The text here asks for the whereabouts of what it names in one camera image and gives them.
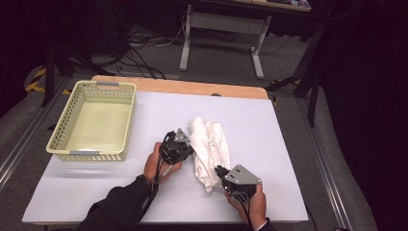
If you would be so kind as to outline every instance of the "white cloth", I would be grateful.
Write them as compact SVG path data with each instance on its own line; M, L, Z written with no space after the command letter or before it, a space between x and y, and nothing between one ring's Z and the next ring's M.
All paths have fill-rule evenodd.
M220 123L204 122L201 117L191 121L191 146L194 148L195 176L204 184L207 193L220 184L215 167L231 169L227 140Z

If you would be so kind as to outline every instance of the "basket handle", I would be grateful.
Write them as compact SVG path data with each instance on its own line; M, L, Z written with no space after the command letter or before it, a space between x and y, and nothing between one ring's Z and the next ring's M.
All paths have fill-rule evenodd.
M102 86L119 86L119 82L97 81L96 85Z
M73 156L99 156L99 151L69 151Z

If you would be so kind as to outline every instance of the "crumpled cloth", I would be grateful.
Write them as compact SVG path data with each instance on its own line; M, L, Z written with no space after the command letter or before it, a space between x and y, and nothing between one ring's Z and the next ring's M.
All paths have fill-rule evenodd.
M190 145L194 148L195 176L204 184L207 193L220 185L221 179L215 171L216 166L231 169L227 140L220 123L212 120L204 122L198 116L191 121Z

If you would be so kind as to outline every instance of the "metal frame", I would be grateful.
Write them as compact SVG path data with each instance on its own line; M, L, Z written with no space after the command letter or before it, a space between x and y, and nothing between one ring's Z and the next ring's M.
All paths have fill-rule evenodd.
M181 55L180 70L187 70L191 48L191 27L195 27L259 36L256 46L251 47L250 51L252 62L254 63L255 67L256 77L258 79L263 79L264 72L262 71L261 61L258 55L268 31L270 19L271 16L267 16L264 20L262 20L224 16L212 13L197 13L192 10L191 5L188 5L185 25L186 34Z

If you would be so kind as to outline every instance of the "human hand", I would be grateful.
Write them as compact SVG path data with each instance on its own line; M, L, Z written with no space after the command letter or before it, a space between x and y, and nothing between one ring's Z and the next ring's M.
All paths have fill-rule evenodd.
M225 192L225 197L232 207L234 207L240 215L243 222L248 224L245 211L239 202L231 198L228 192ZM253 230L257 230L267 220L267 197L262 191L262 185L256 185L256 192L250 200L249 218L252 221Z
M147 158L146 164L144 165L144 176L150 181L153 182L153 178L156 175L156 168L157 168L157 162L159 160L159 149L160 146L162 145L161 142L156 142L156 144L154 145L154 149L153 149L153 153L151 153L149 155L149 157ZM164 183L164 181L166 181L170 175L176 171L178 171L181 166L183 165L182 162L179 162L177 164L175 164L173 167L171 167L171 170L168 172L168 174L166 176L163 176L163 173L165 173L166 170L168 170L168 168L170 167L169 164L167 164L166 162L164 162L162 164L162 168L160 169L160 178L159 178L159 183L162 184Z

